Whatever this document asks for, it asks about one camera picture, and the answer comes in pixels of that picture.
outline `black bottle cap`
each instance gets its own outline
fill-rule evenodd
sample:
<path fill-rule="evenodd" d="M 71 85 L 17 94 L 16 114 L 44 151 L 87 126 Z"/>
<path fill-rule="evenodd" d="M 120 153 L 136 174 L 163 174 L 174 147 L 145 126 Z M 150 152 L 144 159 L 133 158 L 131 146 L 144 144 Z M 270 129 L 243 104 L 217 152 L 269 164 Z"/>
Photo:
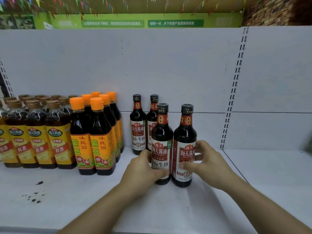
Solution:
<path fill-rule="evenodd" d="M 133 101 L 134 102 L 141 102 L 141 95 L 140 94 L 134 94 L 133 95 Z"/>
<path fill-rule="evenodd" d="M 168 104 L 158 104 L 157 105 L 158 113 L 168 113 Z"/>
<path fill-rule="evenodd" d="M 194 105 L 192 104 L 182 104 L 181 113 L 182 114 L 192 114 L 194 110 Z"/>
<path fill-rule="evenodd" d="M 152 94 L 151 95 L 151 102 L 152 103 L 158 103 L 158 94 Z"/>

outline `green banner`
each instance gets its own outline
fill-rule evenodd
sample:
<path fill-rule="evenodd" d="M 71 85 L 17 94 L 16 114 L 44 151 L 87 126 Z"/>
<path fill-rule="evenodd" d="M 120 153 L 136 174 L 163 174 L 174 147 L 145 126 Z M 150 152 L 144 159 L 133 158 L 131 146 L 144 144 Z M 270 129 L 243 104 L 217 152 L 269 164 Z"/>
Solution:
<path fill-rule="evenodd" d="M 149 28 L 200 28 L 204 27 L 204 20 L 149 20 Z"/>
<path fill-rule="evenodd" d="M 82 20 L 83 28 L 144 28 L 144 20 Z"/>

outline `orange bottle cap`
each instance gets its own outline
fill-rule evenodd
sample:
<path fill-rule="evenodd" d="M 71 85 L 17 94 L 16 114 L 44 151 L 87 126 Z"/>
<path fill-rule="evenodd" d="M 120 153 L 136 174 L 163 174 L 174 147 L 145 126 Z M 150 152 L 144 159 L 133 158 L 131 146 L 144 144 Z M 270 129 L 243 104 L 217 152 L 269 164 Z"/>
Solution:
<path fill-rule="evenodd" d="M 110 96 L 108 94 L 100 94 L 99 97 L 103 99 L 103 105 L 110 105 Z"/>
<path fill-rule="evenodd" d="M 116 94 L 115 92 L 106 92 L 110 96 L 111 102 L 116 101 Z"/>
<path fill-rule="evenodd" d="M 100 94 L 101 92 L 91 92 L 92 98 L 99 97 Z"/>
<path fill-rule="evenodd" d="M 92 110 L 102 110 L 104 108 L 102 98 L 99 98 L 99 97 L 91 98 L 90 102 L 91 102 L 91 109 Z"/>
<path fill-rule="evenodd" d="M 69 101 L 71 103 L 72 110 L 84 109 L 83 98 L 81 97 L 70 98 Z"/>
<path fill-rule="evenodd" d="M 85 105 L 90 105 L 90 99 L 92 98 L 91 94 L 83 94 L 81 95 L 81 97 L 83 98 L 83 101 L 85 103 Z"/>

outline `human hand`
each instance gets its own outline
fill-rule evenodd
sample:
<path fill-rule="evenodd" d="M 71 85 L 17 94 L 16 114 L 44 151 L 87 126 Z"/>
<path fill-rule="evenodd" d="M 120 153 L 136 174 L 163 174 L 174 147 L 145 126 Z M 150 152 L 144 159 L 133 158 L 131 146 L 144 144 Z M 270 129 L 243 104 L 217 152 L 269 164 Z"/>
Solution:
<path fill-rule="evenodd" d="M 149 161 L 151 152 L 145 149 L 138 157 L 131 159 L 121 178 L 119 184 L 134 197 L 145 194 L 155 181 L 169 174 L 167 169 L 152 169 Z"/>
<path fill-rule="evenodd" d="M 181 169 L 196 173 L 208 185 L 225 190 L 232 184 L 233 180 L 239 176 L 230 168 L 222 155 L 213 149 L 206 141 L 196 141 L 195 161 L 201 163 L 182 162 L 179 164 Z"/>

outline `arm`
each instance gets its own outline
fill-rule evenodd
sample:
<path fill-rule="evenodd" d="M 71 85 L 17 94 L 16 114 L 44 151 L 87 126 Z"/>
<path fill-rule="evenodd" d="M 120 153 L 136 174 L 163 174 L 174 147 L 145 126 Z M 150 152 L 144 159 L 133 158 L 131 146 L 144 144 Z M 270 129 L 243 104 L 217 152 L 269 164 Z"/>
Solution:
<path fill-rule="evenodd" d="M 179 167 L 228 193 L 259 234 L 312 234 L 312 229 L 242 180 L 206 141 L 199 140 L 196 146 L 201 154 L 195 156 L 195 161 L 202 162 L 183 162 Z"/>
<path fill-rule="evenodd" d="M 145 194 L 168 170 L 151 169 L 150 152 L 143 150 L 133 158 L 118 185 L 70 222 L 58 234 L 110 233 L 122 211 L 137 197 Z"/>

